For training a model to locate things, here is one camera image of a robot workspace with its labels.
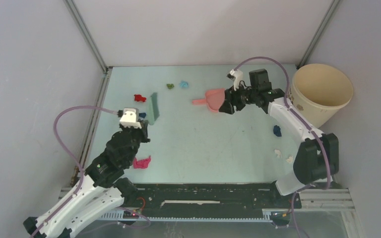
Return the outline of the white paper scrap front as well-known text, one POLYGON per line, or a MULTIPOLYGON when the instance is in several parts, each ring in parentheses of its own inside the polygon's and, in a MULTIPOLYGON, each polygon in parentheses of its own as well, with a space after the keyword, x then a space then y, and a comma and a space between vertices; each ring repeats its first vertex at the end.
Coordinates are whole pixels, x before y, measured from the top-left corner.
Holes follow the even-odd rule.
POLYGON ((281 151, 280 151, 280 150, 275 149, 275 150, 274 150, 274 153, 275 153, 275 155, 276 155, 277 158, 281 158, 281 157, 282 157, 282 154, 281 154, 281 151))

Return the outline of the pink plastic dustpan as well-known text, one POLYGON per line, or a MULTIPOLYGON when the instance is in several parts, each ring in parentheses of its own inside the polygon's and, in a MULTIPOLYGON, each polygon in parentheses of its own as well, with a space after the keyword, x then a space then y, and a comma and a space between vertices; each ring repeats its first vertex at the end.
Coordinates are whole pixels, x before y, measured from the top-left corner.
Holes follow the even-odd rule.
POLYGON ((205 92, 203 99, 192 100, 194 106, 206 105, 213 112, 218 113, 225 101, 225 88, 210 89, 205 92))

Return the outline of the cream paper scrap front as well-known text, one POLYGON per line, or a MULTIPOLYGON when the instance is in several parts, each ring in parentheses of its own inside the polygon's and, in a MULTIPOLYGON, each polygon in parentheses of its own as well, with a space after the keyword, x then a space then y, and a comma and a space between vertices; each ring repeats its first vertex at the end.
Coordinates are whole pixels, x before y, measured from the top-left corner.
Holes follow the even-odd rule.
POLYGON ((289 163, 289 164, 292 164, 294 162, 294 158, 293 157, 289 157, 286 159, 286 162, 289 163))

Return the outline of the green plastic brush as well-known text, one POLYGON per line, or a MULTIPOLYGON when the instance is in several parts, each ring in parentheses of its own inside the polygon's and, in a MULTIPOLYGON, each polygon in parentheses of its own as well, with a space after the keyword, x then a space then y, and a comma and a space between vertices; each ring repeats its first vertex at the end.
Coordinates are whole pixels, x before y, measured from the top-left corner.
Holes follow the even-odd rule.
POLYGON ((148 123, 154 125, 157 119, 160 117, 159 107, 158 107, 158 93, 154 92, 147 99, 147 117, 148 123))

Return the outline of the small dark blue paper scrap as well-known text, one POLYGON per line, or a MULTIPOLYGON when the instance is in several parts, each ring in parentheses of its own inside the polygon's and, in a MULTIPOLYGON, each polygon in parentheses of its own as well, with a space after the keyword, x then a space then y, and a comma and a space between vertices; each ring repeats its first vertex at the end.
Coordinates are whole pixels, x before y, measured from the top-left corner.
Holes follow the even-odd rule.
POLYGON ((275 126, 273 127, 273 134, 274 134, 275 136, 277 136, 277 137, 282 137, 282 132, 281 132, 281 128, 280 128, 280 126, 275 125, 275 126))

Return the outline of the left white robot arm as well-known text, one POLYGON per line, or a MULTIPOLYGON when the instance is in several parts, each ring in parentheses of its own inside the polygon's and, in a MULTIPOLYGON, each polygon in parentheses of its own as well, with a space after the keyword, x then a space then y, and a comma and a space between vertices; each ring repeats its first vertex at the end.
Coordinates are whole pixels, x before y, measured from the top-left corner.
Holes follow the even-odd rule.
POLYGON ((53 208, 23 225, 33 238, 74 238, 104 213, 137 200, 137 187, 125 178, 141 143, 150 142, 147 124, 121 126, 105 150, 85 170, 85 176, 53 208))

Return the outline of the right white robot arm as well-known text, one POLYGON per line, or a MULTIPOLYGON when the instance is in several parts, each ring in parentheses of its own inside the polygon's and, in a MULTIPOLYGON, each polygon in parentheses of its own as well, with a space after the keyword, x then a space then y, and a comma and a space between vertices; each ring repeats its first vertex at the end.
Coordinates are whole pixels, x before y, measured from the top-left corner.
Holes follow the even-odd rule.
POLYGON ((233 86, 224 91, 225 99, 219 111, 233 114, 246 105, 256 105, 274 118, 289 132, 299 148, 293 162, 293 170, 274 182, 276 189, 269 193, 269 202, 282 207, 289 194, 319 179, 331 181, 339 171, 339 141, 335 134, 325 134, 296 111, 288 103, 283 90, 273 89, 265 69, 249 73, 250 85, 243 81, 243 73, 233 69, 228 73, 233 86))

